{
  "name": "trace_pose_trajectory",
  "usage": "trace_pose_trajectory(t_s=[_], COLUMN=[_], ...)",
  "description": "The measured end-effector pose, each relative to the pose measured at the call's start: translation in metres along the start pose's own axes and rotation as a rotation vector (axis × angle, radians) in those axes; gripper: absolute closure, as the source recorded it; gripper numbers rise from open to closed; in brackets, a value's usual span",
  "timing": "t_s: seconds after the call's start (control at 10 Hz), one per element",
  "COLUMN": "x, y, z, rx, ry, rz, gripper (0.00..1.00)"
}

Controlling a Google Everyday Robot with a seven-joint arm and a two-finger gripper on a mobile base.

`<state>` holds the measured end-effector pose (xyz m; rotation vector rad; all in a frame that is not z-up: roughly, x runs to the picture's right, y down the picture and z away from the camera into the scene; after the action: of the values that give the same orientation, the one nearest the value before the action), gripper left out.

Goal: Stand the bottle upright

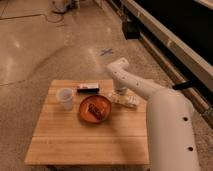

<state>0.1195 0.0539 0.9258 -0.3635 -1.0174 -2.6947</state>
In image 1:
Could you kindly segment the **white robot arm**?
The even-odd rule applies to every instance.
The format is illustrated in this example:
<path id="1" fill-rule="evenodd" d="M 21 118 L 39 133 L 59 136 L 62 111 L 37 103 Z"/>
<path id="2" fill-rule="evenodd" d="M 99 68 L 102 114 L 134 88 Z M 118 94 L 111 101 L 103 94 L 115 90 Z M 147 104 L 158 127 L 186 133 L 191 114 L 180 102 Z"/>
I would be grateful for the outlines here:
<path id="1" fill-rule="evenodd" d="M 107 65 L 114 90 L 130 89 L 147 101 L 146 126 L 150 171 L 201 171 L 195 143 L 192 102 L 177 90 L 138 77 L 127 71 L 120 58 Z"/>

